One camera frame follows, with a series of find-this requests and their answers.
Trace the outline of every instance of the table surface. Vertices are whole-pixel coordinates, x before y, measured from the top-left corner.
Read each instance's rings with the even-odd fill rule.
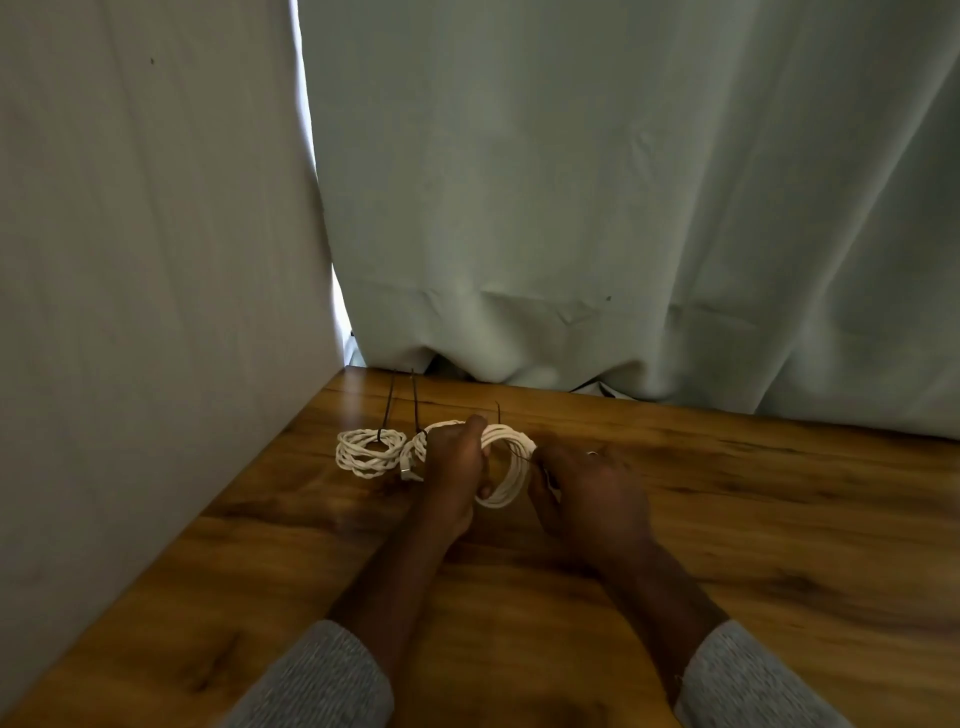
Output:
[[[335,377],[3,726],[215,722],[410,502],[415,483],[333,460],[338,432],[379,424],[389,382]],[[854,723],[960,715],[960,444],[424,377],[418,400],[421,425],[495,421],[499,404],[535,442],[619,446],[645,476],[660,539]],[[390,425],[414,432],[408,376]],[[478,509],[396,685],[394,725],[457,724],[676,725],[642,646],[526,497]]]

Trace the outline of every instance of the white cord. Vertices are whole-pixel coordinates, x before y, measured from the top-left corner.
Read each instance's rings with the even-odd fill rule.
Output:
[[[377,433],[387,449],[365,447],[376,442]],[[395,429],[352,429],[341,432],[337,435],[337,465],[357,477],[377,477],[396,467],[406,442],[407,436]]]
[[[416,455],[420,462],[426,460],[426,435],[434,427],[444,427],[447,425],[462,425],[462,420],[450,420],[445,423],[434,423],[418,432],[417,435],[403,446],[400,453],[400,476],[404,480],[423,480],[419,475],[413,472],[413,459]],[[480,436],[480,447],[485,448],[499,440],[506,440],[507,447],[510,448],[510,469],[507,476],[503,479],[496,490],[486,500],[478,497],[476,501],[485,508],[503,508],[510,505],[514,498],[520,495],[523,485],[527,481],[527,474],[530,472],[530,456],[533,455],[537,446],[534,441],[522,432],[517,432],[512,427],[506,425],[487,425],[487,428]]]

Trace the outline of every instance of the gray sweater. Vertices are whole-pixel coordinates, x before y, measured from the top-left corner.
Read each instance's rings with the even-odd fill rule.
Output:
[[[236,704],[225,728],[381,728],[390,681],[336,622],[314,624]],[[704,640],[675,706],[686,728],[850,728],[819,695],[735,621]]]

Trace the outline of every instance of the curtain fold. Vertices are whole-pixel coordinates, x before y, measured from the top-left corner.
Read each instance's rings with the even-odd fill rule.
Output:
[[[960,5],[301,2],[367,361],[960,437]]]

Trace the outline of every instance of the left hand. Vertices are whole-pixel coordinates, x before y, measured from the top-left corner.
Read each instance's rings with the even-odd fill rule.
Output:
[[[473,498],[490,454],[480,447],[486,427],[485,418],[471,415],[463,425],[436,427],[427,434],[426,475],[417,506],[429,522],[446,529],[451,543],[473,521]]]

